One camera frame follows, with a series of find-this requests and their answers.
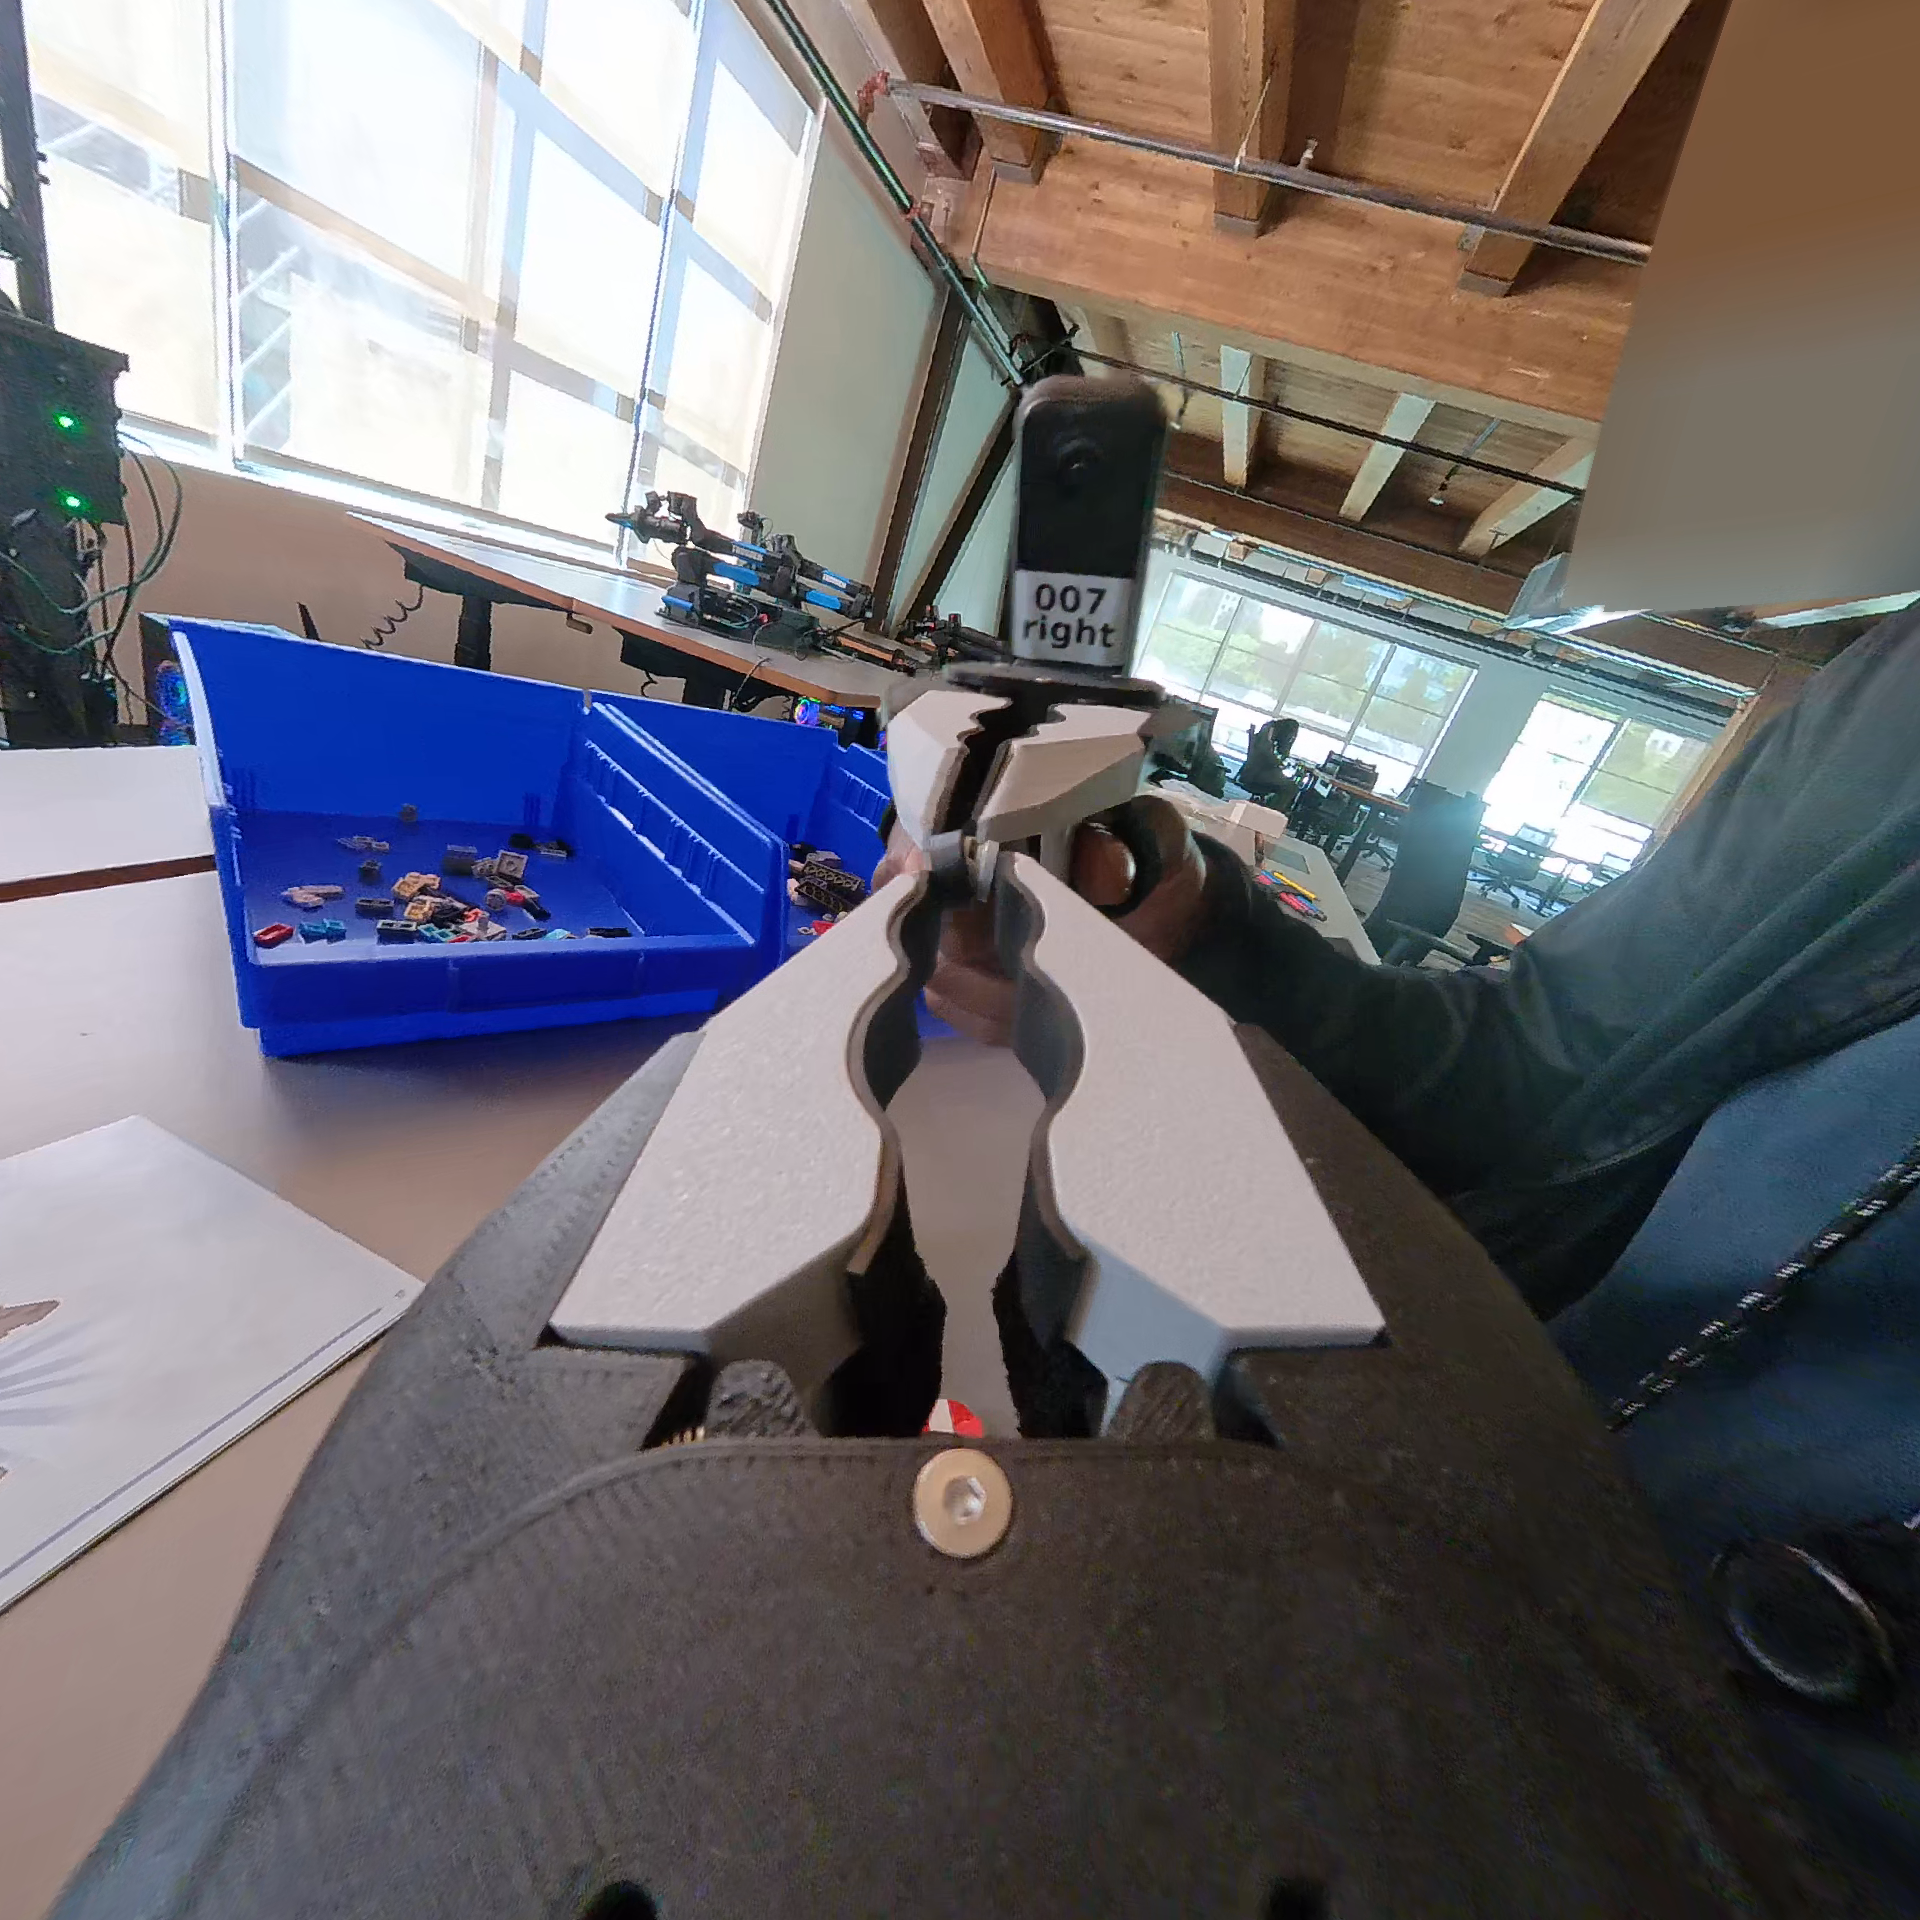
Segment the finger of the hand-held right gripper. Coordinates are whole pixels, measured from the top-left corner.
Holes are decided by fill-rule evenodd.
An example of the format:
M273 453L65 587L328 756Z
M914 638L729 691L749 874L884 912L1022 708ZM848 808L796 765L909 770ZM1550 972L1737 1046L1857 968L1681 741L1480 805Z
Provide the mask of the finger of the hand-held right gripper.
M979 843L1070 856L1086 823L1137 801L1146 760L1150 710L1065 705L1058 716L995 751L975 805Z
M927 855L949 837L975 842L970 804L960 777L970 747L1004 701L992 696L917 696L888 720L888 782L893 824L888 827L888 874L917 874Z

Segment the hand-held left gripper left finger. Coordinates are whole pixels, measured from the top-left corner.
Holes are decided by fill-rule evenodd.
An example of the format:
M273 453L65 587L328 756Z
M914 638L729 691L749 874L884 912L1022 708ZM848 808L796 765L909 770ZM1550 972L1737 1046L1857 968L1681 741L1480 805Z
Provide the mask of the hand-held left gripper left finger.
M939 942L924 877L706 1020L549 1319L569 1347L767 1360L828 1434L920 1437L939 1290L914 1245L892 1102Z

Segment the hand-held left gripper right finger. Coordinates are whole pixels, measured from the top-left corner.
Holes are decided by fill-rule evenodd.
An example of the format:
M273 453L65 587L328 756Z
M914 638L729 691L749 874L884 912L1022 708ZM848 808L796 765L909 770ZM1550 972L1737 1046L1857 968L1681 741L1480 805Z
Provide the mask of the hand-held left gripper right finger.
M1106 1434L1127 1388L1234 1358L1374 1347L1384 1317L1234 1023L1036 856L992 933L1044 1097L992 1287L1020 1434Z

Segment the blue plastic bin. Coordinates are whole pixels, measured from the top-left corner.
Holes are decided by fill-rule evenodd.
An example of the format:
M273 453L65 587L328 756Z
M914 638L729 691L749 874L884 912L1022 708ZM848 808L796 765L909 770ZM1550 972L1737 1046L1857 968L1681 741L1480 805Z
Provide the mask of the blue plastic bin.
M292 947L247 928L231 824L282 808L537 827L574 843L620 909L677 887L636 835L653 804L626 710L580 687L389 661L273 627L172 619L241 1026L270 1057L646 1020L643 947Z
M716 1013L845 916L791 903L792 856L830 856L873 881L888 823L888 770L873 748L778 716L626 701L629 756L653 804L636 835L677 887L646 897L646 1020Z

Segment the toy instruction booklet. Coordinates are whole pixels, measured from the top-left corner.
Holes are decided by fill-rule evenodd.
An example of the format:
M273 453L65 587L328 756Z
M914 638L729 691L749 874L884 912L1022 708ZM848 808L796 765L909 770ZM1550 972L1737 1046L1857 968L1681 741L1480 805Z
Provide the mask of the toy instruction booklet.
M3 1160L3 1610L418 1297L149 1117Z

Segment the person's right forearm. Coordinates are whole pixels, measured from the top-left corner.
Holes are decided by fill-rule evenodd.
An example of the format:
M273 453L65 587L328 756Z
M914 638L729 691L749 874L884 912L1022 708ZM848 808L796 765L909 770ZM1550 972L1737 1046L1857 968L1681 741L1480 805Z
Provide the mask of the person's right forearm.
M1266 1033L1428 1192L1572 1168L1567 1117L1600 1046L1571 928L1540 928L1503 972L1365 964L1280 912L1224 843L1193 847L1203 895L1181 977Z

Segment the grey desk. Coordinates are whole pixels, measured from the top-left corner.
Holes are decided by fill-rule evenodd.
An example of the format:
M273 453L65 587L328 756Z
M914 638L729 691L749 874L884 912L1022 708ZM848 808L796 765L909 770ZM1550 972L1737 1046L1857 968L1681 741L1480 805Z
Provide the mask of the grey desk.
M3 1156L149 1117L426 1282L671 1033L516 1033L268 1060L240 1026L211 874L3 909ZM1007 1052L931 1040L893 1102L944 1392L1016 1430L989 1287L1013 1248ZM40 1917L198 1698L366 1358L3 1614L3 1917Z

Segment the long wooden desk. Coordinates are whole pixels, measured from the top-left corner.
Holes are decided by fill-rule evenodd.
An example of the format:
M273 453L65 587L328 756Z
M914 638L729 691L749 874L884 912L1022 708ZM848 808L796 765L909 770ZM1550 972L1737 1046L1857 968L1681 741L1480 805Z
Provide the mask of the long wooden desk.
M698 661L706 680L719 674L749 687L774 687L828 708L879 710L898 698L907 674L882 670L873 661L792 655L786 649L752 647L683 627L660 614L665 591L626 570L606 570L550 553L530 553L495 542L448 537L402 520L352 512L409 564L426 564L433 576L448 576L457 598L535 607L567 619L594 620L620 638L646 641L675 661Z

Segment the person's right hand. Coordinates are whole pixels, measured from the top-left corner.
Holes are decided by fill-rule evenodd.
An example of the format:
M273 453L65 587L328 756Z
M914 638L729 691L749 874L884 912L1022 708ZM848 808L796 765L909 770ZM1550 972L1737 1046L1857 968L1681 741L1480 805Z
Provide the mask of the person's right hand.
M1241 906L1244 866L1229 847L1193 835L1179 805L1143 798L1118 808L1112 823L1078 824L1070 842L1070 890L1091 909L1122 909L1141 877L1141 861L1123 843L1118 823L1132 823L1160 855L1154 891L1122 916L1122 928L1198 985L1203 950L1225 930L1225 909ZM949 915L924 996L949 1029L992 1048L1013 1042L1016 988L1000 968L987 909Z

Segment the black office chair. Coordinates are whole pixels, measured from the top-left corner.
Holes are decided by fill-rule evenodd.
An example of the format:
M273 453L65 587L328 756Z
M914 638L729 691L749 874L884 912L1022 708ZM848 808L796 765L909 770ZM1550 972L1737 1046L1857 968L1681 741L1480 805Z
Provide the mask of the black office chair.
M1449 933L1467 895L1486 804L1419 782L1397 824L1394 862L1363 923L1381 964L1419 964L1451 950Z

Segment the pile of small toy bricks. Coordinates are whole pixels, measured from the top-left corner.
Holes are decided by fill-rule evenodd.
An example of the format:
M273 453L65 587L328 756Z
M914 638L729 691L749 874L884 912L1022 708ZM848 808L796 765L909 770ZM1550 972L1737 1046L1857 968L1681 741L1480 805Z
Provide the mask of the pile of small toy bricks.
M587 856L537 827L381 816L246 812L231 862L247 928L292 923L297 950L640 942Z

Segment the person's torso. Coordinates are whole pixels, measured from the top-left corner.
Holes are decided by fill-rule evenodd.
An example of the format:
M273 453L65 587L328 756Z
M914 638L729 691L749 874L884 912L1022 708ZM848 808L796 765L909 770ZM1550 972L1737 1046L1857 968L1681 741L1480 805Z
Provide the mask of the person's torso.
M1807 1821L1916 1917L1916 608L1449 1002L1432 1184L1614 1430Z

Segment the white table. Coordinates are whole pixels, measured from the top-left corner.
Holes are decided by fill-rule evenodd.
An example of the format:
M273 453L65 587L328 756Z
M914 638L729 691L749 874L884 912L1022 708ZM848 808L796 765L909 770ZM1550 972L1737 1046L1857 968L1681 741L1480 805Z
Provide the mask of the white table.
M3 891L211 856L195 748L3 751Z

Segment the large window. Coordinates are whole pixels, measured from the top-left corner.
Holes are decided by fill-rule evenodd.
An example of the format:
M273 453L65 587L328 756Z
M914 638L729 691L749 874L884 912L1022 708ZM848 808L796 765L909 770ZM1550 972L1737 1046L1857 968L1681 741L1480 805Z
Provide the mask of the large window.
M54 323L211 458L749 503L814 109L739 4L21 4Z

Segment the black equipment rack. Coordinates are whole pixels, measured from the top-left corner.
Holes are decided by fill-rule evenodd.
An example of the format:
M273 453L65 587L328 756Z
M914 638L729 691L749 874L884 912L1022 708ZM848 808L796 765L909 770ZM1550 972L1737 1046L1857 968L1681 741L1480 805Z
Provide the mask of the black equipment rack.
M3 311L3 747L102 748L119 698L102 633L126 527L113 382L126 360Z

